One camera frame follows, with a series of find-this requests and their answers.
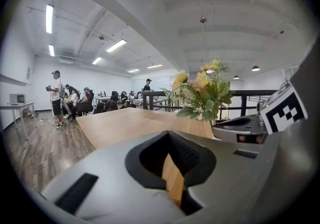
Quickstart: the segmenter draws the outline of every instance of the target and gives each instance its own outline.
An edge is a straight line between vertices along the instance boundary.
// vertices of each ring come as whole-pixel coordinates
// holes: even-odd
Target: ceiling
[[[115,2],[120,7],[106,0],[24,0],[34,51],[48,55],[47,46],[53,44],[56,55],[78,65],[92,66],[102,57],[98,68],[121,74],[136,68],[137,74],[154,71],[147,69],[152,64],[179,70],[183,61],[195,73],[202,63],[219,58],[230,68],[228,78],[247,78],[298,63],[319,31],[309,0]],[[55,7],[52,35],[45,29],[47,4]],[[202,16],[205,24],[199,22]],[[125,46],[106,52],[121,38]],[[261,70],[253,73],[254,65]]]
[[[46,33],[47,4],[54,6],[52,34]],[[51,57],[48,45],[52,44],[55,57],[64,63],[93,67],[101,57],[95,68],[127,75],[133,69],[140,71],[130,75],[172,68],[146,39],[91,0],[23,0],[21,8],[32,50],[38,55]],[[121,39],[127,41],[124,46],[106,51]],[[163,66],[147,68],[158,64]]]

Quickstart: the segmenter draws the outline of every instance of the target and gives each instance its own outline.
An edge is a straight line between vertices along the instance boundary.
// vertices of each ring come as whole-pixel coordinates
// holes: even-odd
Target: wooden floor
[[[11,126],[4,143],[22,182],[41,191],[56,175],[72,166],[88,153],[76,122],[65,122],[56,130],[51,112],[41,112],[34,120],[24,118],[29,140],[26,141],[21,121],[18,131]]]

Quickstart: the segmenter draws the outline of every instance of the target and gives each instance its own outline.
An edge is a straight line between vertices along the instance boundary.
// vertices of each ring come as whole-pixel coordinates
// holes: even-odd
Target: flower bouquet
[[[230,81],[222,74],[228,72],[228,67],[218,59],[200,67],[196,79],[189,81],[188,74],[182,70],[175,76],[172,91],[163,89],[169,99],[183,108],[177,113],[178,117],[190,116],[197,119],[202,115],[211,127],[215,125],[219,107],[227,108],[231,103],[234,91],[230,90]]]

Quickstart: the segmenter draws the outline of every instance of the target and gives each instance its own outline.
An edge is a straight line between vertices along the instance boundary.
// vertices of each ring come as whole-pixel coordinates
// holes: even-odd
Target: white t-shirt
[[[58,92],[51,91],[51,101],[55,101],[60,99],[60,89],[61,89],[61,82],[60,78],[54,80],[53,86],[51,86],[52,89],[58,89]]]
[[[73,93],[70,97],[70,100],[73,102],[73,106],[76,106],[77,105],[77,95],[76,93]]]

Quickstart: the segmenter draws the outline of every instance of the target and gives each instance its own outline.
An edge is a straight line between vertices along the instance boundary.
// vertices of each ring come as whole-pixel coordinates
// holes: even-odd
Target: ceiling light
[[[121,47],[123,44],[126,44],[127,42],[125,40],[121,40],[114,44],[112,47],[108,48],[106,51],[107,52],[112,52],[113,50],[117,49],[118,47]]]
[[[96,60],[94,60],[94,62],[92,63],[93,65],[95,65],[97,62],[99,62],[102,58],[97,58]]]
[[[49,45],[49,52],[50,52],[50,55],[51,55],[52,57],[55,56],[55,51],[54,51],[53,45]]]
[[[154,68],[154,67],[159,67],[159,66],[162,66],[162,65],[149,66],[148,68]]]
[[[253,66],[252,67],[252,71],[253,72],[256,72],[256,71],[259,71],[260,70],[260,67],[259,66]]]
[[[52,34],[52,16],[54,14],[53,6],[47,5],[45,10],[45,30],[47,33]]]
[[[139,71],[139,69],[134,69],[134,70],[128,71],[128,73],[133,73],[133,72],[137,72],[137,71]]]

